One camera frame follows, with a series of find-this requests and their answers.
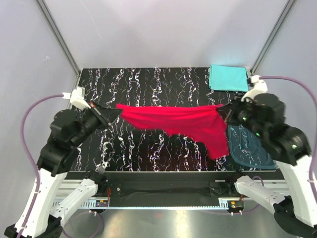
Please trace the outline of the red t shirt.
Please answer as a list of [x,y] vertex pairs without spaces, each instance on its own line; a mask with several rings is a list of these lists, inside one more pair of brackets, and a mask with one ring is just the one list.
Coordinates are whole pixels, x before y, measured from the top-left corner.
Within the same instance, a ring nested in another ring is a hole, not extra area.
[[169,136],[182,134],[203,143],[209,158],[229,154],[225,135],[227,124],[216,111],[220,105],[199,107],[132,107],[117,104],[121,117],[137,129],[160,129]]

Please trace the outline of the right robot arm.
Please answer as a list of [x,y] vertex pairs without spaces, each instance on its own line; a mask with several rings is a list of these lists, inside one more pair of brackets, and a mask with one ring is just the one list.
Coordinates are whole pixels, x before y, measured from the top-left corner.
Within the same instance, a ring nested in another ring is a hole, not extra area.
[[301,238],[317,236],[317,203],[312,183],[305,177],[312,162],[306,135],[285,124],[285,105],[274,94],[235,97],[217,108],[227,125],[241,125],[255,135],[276,162],[290,194],[275,193],[242,172],[227,177],[223,188],[229,196],[244,195],[268,210],[287,233]]

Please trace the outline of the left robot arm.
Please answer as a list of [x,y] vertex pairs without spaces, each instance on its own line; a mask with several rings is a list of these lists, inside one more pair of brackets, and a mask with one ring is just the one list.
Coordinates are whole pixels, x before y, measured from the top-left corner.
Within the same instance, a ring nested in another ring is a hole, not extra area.
[[90,102],[81,118],[72,110],[60,111],[54,116],[51,134],[35,166],[37,174],[33,191],[18,222],[5,229],[6,237],[58,238],[67,221],[84,202],[108,191],[105,174],[88,171],[65,199],[53,205],[79,155],[78,147],[96,130],[111,126],[121,113],[120,109],[104,108]]

